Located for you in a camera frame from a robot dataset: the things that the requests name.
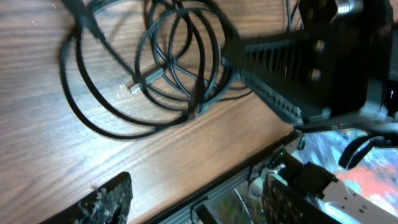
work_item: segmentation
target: wooden desk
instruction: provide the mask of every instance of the wooden desk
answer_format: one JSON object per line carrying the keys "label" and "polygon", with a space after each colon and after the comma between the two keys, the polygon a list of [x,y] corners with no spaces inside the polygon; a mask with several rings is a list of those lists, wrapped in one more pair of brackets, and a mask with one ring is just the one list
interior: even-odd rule
{"label": "wooden desk", "polygon": [[[242,35],[280,32],[286,25],[283,1],[218,2]],[[144,31],[143,5],[131,1],[98,16],[106,35],[129,62]],[[122,171],[132,177],[129,220],[143,222],[292,130],[251,95],[215,105],[198,121],[151,138],[104,138],[77,119],[62,91],[58,52],[73,24],[62,4],[1,1],[0,15],[1,223],[45,220]],[[132,95],[123,88],[129,80],[126,72],[89,34],[85,37],[87,67],[104,96],[141,118],[160,114],[140,93]],[[85,114],[111,131],[137,130],[113,119],[96,103],[78,76],[73,52],[69,80]]]}

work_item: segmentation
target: cable connector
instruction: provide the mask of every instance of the cable connector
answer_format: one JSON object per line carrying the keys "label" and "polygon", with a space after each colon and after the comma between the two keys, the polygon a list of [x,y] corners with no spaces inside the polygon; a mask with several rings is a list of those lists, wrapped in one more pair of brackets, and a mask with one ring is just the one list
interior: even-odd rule
{"label": "cable connector", "polygon": [[97,39],[105,40],[105,35],[98,27],[93,12],[86,7],[82,0],[62,0],[62,2],[79,25],[87,27]]}

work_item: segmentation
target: screw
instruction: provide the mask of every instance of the screw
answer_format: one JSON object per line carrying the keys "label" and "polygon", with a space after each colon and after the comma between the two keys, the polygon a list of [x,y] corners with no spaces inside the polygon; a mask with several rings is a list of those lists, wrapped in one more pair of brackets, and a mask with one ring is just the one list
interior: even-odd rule
{"label": "screw", "polygon": [[312,71],[310,71],[308,79],[317,82],[321,79],[321,70],[314,68]]}

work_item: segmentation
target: coiled cable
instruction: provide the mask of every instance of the coiled cable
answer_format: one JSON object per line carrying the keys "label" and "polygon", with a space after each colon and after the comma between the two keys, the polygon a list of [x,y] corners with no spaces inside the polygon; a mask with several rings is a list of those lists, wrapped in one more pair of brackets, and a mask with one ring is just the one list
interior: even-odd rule
{"label": "coiled cable", "polygon": [[[86,9],[89,10],[92,14],[95,14],[99,10],[103,10],[105,7],[111,5],[112,3],[117,2],[118,0],[104,0],[98,1],[93,0],[90,2]],[[82,54],[82,39],[81,34],[83,28],[86,24],[80,23],[76,20],[76,24],[73,26],[72,31],[66,41],[63,43],[61,54],[60,54],[60,76],[62,81],[63,90],[65,92],[65,96],[69,105],[71,106],[73,112],[77,115],[81,122],[83,122],[86,126],[90,129],[96,131],[103,136],[107,136],[109,138],[114,139],[137,139],[150,136],[152,134],[158,133],[167,129],[168,127],[175,126],[178,124],[182,124],[187,122],[188,120],[201,115],[206,111],[206,109],[216,102],[228,101],[228,100],[236,100],[238,98],[245,97],[251,93],[245,93],[241,96],[232,97],[232,98],[222,98],[221,96],[228,90],[243,90],[246,88],[231,88],[230,84],[236,80],[236,74],[233,73],[231,70],[224,70],[220,81],[216,83],[217,74],[219,70],[219,61],[220,61],[220,52],[218,49],[218,42],[216,39],[216,35],[214,30],[211,28],[211,25],[207,18],[203,15],[202,12],[210,12],[213,15],[217,16],[220,20],[224,31],[225,40],[229,40],[232,38],[239,38],[239,34],[236,28],[230,23],[230,21],[226,18],[226,16],[221,12],[218,6],[211,0],[196,0],[196,2],[202,3],[205,7],[191,7],[185,8],[183,6],[184,2],[188,2],[187,0],[180,0],[180,1],[173,1],[172,3],[168,3],[167,1],[162,0],[154,0],[152,2],[152,7],[146,18],[146,32],[142,36],[141,40],[139,41],[137,51],[136,51],[136,59],[134,68],[131,68],[124,60],[119,56],[117,51],[113,49],[111,44],[106,40],[104,35],[101,33],[99,28],[96,27],[96,24],[90,24],[89,29],[90,31],[98,37],[99,41],[103,44],[104,48],[110,53],[110,55],[125,69],[131,76],[132,79],[139,83],[142,93],[146,96],[148,100],[153,102],[155,105],[169,110],[169,111],[179,111],[180,116],[172,121],[166,122],[152,122],[147,121],[144,119],[137,119],[133,118],[123,112],[119,111],[117,108],[113,107],[100,93],[100,91],[95,87],[95,84],[92,82],[88,71],[85,67],[85,61]],[[165,6],[165,11],[162,13],[159,20],[154,21],[154,13],[157,6],[163,5]],[[210,37],[211,41],[211,49],[213,51],[213,58],[212,58],[212,68],[211,68],[211,75],[208,80],[205,80],[205,48],[203,45],[203,40],[201,34],[199,33],[197,27],[192,22],[190,15],[193,14],[199,18],[202,24],[205,26],[206,31]],[[171,15],[176,15],[176,19],[174,20],[173,28],[170,33],[170,41],[169,46],[167,49],[167,53],[165,54],[161,48],[157,44],[157,39],[159,36],[159,30],[164,21],[166,21]],[[184,20],[187,24],[187,39],[185,40],[185,44],[183,49],[176,55],[172,55],[172,47],[173,47],[173,40],[175,36],[175,31],[177,29],[178,23]],[[178,59],[186,53],[189,46],[192,42],[192,37],[195,37],[198,48],[199,48],[199,55],[200,55],[200,62],[199,62],[199,69],[197,75],[189,72],[187,69],[183,68],[178,64]],[[140,133],[140,134],[116,134],[109,132],[105,129],[102,129],[92,123],[79,109],[75,100],[72,97],[70,87],[67,80],[67,73],[65,69],[65,64],[67,61],[68,51],[70,49],[72,41],[76,41],[76,60],[78,64],[78,69],[81,73],[84,83],[88,87],[91,94],[96,98],[96,100],[104,106],[110,113],[121,118],[129,123],[137,124],[141,126],[151,127],[150,131]],[[154,85],[147,83],[146,79],[142,76],[140,70],[140,59],[142,55],[142,51],[144,48],[144,44],[146,41],[150,41],[152,45],[152,54],[155,60],[155,63],[158,67],[163,69],[162,76],[165,81],[175,88],[178,91],[181,91],[185,94],[185,98],[179,96],[173,96],[168,93],[163,92],[162,90],[158,89]],[[174,82],[164,73],[165,70],[169,70],[172,74]],[[188,75],[189,77],[194,78],[195,86],[190,93],[182,84],[182,82],[178,79],[175,69],[180,70],[182,73]],[[163,101],[158,100],[153,94],[157,96],[161,96],[163,98],[172,100],[172,101],[179,101],[179,102],[187,102],[188,108],[177,108],[172,105],[168,105]]]}

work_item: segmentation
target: wire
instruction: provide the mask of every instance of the wire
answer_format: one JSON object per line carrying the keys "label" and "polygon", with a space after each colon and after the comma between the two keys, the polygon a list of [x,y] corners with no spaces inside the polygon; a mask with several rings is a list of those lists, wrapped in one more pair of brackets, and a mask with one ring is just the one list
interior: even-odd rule
{"label": "wire", "polygon": [[[215,15],[222,26],[224,32],[225,42],[231,39],[238,39],[239,34],[237,29],[232,25],[232,23],[227,19],[227,17],[223,14],[223,12],[219,9],[216,3],[212,0],[173,0],[172,2],[167,2],[166,0],[153,0],[152,5],[148,11],[145,11],[145,26],[146,31],[144,35],[140,39],[137,51],[136,51],[136,59],[133,67],[130,67],[122,57],[117,53],[116,50],[113,49],[112,45],[106,40],[104,34],[101,32],[100,28],[97,26],[95,18],[93,15],[104,11],[107,7],[110,7],[113,4],[117,4],[119,0],[92,0],[84,10],[81,8],[77,8],[76,5],[82,7],[80,0],[63,0],[63,2],[67,2],[65,5],[69,7],[69,10],[74,13],[76,24],[71,29],[71,32],[65,42],[62,45],[61,54],[60,54],[60,76],[61,82],[63,86],[63,90],[65,92],[65,96],[67,101],[72,109],[72,111],[76,114],[76,116],[80,119],[82,123],[88,126],[93,131],[96,131],[103,136],[107,136],[109,138],[115,139],[137,139],[144,138],[160,131],[163,131],[171,126],[179,125],[185,123],[201,114],[205,113],[208,108],[214,104],[219,102],[238,100],[245,96],[248,96],[252,93],[251,90],[240,95],[229,98],[221,98],[228,90],[233,91],[241,91],[246,90],[247,87],[232,87],[232,82],[239,80],[238,74],[234,73],[232,70],[224,69],[221,73],[220,78],[218,78],[219,74],[219,64],[220,64],[220,50],[218,47],[218,41],[215,35],[215,32],[207,20],[207,18],[203,15],[203,12],[210,12]],[[199,2],[201,3],[200,7],[184,7],[186,2]],[[290,6],[289,0],[287,0],[287,10],[288,10],[288,29],[291,28],[292,21],[294,21],[294,17],[297,12],[297,6],[293,11],[293,14],[290,15]],[[164,7],[165,11],[160,15],[160,19],[154,20],[155,11],[158,7]],[[157,40],[159,37],[160,28],[163,23],[169,19],[169,17],[175,16],[175,20],[170,32],[169,44],[167,47],[167,51],[164,52],[158,45]],[[211,42],[211,50],[212,50],[212,66],[209,79],[205,79],[205,47],[203,45],[203,39],[201,34],[199,33],[196,25],[192,22],[191,16],[197,17],[200,22],[205,26],[207,34],[210,38]],[[176,35],[177,26],[181,21],[186,23],[187,28],[187,37],[185,39],[185,43],[183,48],[179,53],[174,55],[173,46],[174,46],[174,37]],[[93,81],[91,80],[88,71],[85,67],[85,61],[82,54],[82,32],[83,29],[89,29],[92,34],[99,39],[104,48],[109,52],[109,54],[117,61],[120,66],[122,66],[125,71],[130,74],[131,78],[139,83],[139,87],[144,94],[144,96],[151,101],[153,104],[157,105],[160,108],[163,108],[167,111],[174,111],[179,113],[179,117],[171,120],[171,121],[162,121],[162,122],[153,122],[145,119],[138,119],[128,114],[125,114],[119,111],[117,108],[111,105],[105,97],[100,93],[97,89]],[[196,44],[199,48],[199,69],[197,73],[188,71],[182,65],[178,63],[178,60],[188,51],[189,47],[192,44],[193,37],[195,37]],[[67,78],[66,64],[67,64],[67,55],[71,48],[72,42],[76,42],[76,60],[78,64],[78,69],[80,71],[81,77],[83,78],[84,83],[88,87],[91,94],[95,97],[99,104],[101,104],[106,110],[115,115],[122,120],[132,123],[139,126],[149,127],[150,130],[144,133],[133,133],[133,134],[119,134],[112,133],[105,129],[100,128],[99,126],[92,123],[79,109],[76,104],[72,93],[70,91],[70,86]],[[141,55],[144,51],[145,43],[149,41],[152,47],[152,56],[154,58],[154,62],[157,68],[163,70],[163,72],[159,72],[159,69],[156,69],[151,76],[151,79],[146,79],[143,77],[141,69],[140,69],[140,61]],[[195,85],[192,90],[187,89],[186,86],[181,82],[178,78],[176,69],[182,72],[184,75],[195,79]],[[169,78],[165,71],[168,70],[172,74],[172,78]],[[166,93],[165,91],[157,88],[152,85],[151,82],[157,78],[157,76],[162,76],[162,78],[175,90],[183,93],[183,97],[172,95],[170,93]],[[171,102],[185,102],[188,106],[185,107],[177,107]]]}

